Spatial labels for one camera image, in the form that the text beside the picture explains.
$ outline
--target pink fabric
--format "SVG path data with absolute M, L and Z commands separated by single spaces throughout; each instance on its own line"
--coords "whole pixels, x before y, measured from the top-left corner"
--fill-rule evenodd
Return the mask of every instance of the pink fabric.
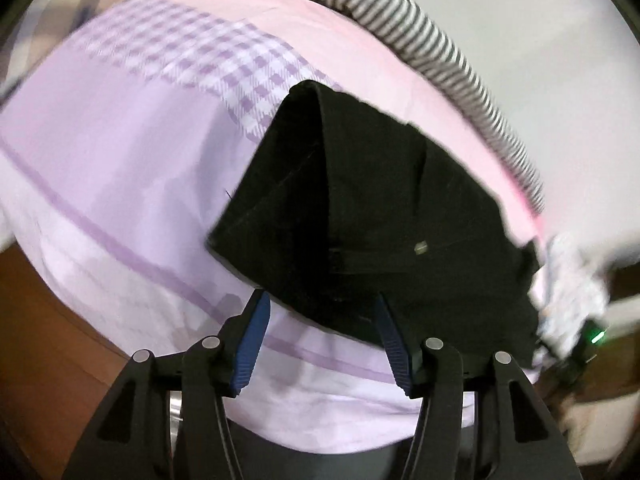
M 309 0 L 173 0 L 228 20 L 247 20 L 287 41 L 345 91 L 411 122 L 463 164 L 500 203 L 506 230 L 523 244 L 542 225 L 497 157 L 456 108 L 386 46 L 348 18 Z

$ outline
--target folded black clothing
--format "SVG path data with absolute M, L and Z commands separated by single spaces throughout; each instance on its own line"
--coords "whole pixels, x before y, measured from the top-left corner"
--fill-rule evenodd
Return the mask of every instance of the folded black clothing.
M 530 365 L 533 244 L 414 126 L 303 81 L 284 99 L 218 224 L 213 254 L 309 319 L 381 344 L 376 297 L 417 338 Z

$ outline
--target green light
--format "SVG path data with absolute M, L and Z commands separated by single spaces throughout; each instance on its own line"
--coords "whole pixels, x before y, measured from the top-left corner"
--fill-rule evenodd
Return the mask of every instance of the green light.
M 594 337 L 591 340 L 592 344 L 596 344 L 598 341 L 600 341 L 600 339 L 602 339 L 604 337 L 604 330 L 602 332 L 600 332 L 596 337 Z

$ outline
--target wooden floor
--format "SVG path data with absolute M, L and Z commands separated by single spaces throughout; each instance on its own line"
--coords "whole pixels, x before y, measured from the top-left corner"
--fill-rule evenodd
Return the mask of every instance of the wooden floor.
M 126 360 L 53 295 L 18 245 L 0 253 L 0 419 L 44 480 L 62 476 Z

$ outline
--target striped pillow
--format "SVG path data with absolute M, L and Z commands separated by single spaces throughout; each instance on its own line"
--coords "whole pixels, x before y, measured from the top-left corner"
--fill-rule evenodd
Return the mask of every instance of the striped pillow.
M 532 209 L 544 207 L 540 174 L 465 56 L 413 0 L 313 0 L 341 12 L 440 89 L 516 178 Z

